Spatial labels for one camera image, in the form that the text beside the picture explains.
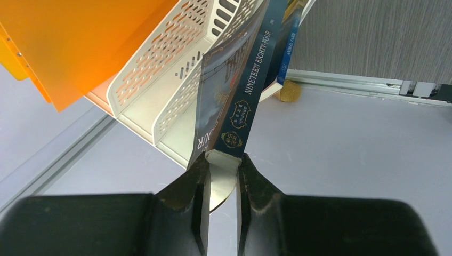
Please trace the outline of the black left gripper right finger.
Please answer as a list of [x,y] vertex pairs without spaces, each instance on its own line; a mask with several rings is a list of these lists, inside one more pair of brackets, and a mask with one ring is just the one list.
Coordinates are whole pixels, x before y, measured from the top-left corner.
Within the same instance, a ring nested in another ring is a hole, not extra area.
[[237,174],[239,255],[437,255],[408,204],[388,199],[287,195],[248,155]]

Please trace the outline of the Animal Farm blue book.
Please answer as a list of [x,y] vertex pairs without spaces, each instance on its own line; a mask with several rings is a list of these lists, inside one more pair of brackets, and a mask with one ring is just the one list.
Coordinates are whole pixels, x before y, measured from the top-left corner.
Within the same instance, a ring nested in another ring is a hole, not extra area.
[[303,12],[310,4],[310,1],[288,1],[260,101],[283,88]]

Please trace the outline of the thick orange binder folder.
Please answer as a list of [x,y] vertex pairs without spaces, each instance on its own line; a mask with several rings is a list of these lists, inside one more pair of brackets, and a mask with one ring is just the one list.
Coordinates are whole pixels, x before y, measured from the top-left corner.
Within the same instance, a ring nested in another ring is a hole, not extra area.
[[61,111],[118,73],[176,1],[1,1],[11,41],[43,98]]

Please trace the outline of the Nineteen Eighty-Four dark book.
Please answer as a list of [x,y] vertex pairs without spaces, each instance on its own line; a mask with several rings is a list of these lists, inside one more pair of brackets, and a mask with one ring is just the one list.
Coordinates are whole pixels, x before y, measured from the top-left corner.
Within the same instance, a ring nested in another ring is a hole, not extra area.
[[298,1],[259,1],[257,9],[201,61],[195,136],[189,159],[207,160],[211,176],[209,209],[232,193],[257,105],[272,78],[272,58],[283,37],[291,5]]

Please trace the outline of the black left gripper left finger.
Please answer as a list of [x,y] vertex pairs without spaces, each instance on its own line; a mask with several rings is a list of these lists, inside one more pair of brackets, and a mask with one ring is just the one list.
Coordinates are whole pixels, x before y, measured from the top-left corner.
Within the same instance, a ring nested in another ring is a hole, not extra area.
[[206,255],[204,155],[156,194],[30,196],[1,221],[1,255]]

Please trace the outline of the white plastic file rack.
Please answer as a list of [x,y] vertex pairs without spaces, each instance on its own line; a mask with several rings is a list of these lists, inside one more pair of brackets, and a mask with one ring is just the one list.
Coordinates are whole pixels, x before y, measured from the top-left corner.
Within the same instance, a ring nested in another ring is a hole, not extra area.
[[228,39],[259,1],[179,1],[125,66],[86,97],[186,167],[203,54]]

